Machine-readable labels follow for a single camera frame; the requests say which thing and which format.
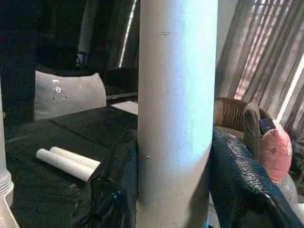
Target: pink pillow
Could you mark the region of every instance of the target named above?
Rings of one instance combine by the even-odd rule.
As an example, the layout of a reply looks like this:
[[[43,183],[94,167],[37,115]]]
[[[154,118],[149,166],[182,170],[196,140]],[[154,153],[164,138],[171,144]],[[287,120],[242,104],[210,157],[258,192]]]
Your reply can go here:
[[[283,127],[274,121],[276,129],[269,130],[261,140],[261,164],[273,183],[287,175],[292,158],[291,141]]]

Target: beige curtain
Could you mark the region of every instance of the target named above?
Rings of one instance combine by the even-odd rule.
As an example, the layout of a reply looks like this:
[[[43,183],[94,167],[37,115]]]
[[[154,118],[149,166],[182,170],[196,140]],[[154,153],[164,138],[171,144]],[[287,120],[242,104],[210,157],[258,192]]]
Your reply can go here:
[[[276,118],[303,53],[304,0],[239,0],[217,65],[215,96],[255,100]],[[282,118],[293,131],[304,128],[303,77]]]

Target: black tablecloth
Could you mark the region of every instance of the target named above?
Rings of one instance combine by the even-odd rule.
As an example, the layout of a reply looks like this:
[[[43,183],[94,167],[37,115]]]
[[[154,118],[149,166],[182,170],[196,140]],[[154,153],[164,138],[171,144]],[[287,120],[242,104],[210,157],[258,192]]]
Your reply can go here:
[[[137,116],[111,107],[5,129],[7,167],[15,184],[11,209],[20,227],[66,227],[85,184],[38,160],[39,148],[58,146],[102,161],[129,129],[137,129]]]

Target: curtain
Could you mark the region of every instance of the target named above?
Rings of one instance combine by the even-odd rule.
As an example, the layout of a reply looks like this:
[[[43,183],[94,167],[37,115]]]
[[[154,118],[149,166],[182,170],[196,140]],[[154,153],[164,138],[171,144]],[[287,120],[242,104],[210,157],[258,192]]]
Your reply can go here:
[[[106,42],[107,49],[110,52],[107,62],[108,69],[119,67],[134,68],[134,66],[137,65],[138,56],[136,53],[139,48],[139,7],[140,0],[115,0],[115,7],[112,12]],[[130,26],[130,30],[129,35],[126,37],[128,25]]]
[[[215,96],[254,100],[277,118],[303,53],[303,0],[239,0],[217,65]],[[303,77],[281,121],[292,131],[304,128]]]

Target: white pillar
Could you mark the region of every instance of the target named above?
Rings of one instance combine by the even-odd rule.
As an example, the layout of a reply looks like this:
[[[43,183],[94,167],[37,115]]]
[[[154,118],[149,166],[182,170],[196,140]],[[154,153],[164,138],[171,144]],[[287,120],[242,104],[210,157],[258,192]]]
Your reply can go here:
[[[3,197],[6,198],[7,204],[9,206],[13,203],[13,189],[14,184],[11,181],[10,172],[6,169],[2,96],[0,89],[0,200]]]
[[[206,224],[217,2],[141,1],[137,228]]]

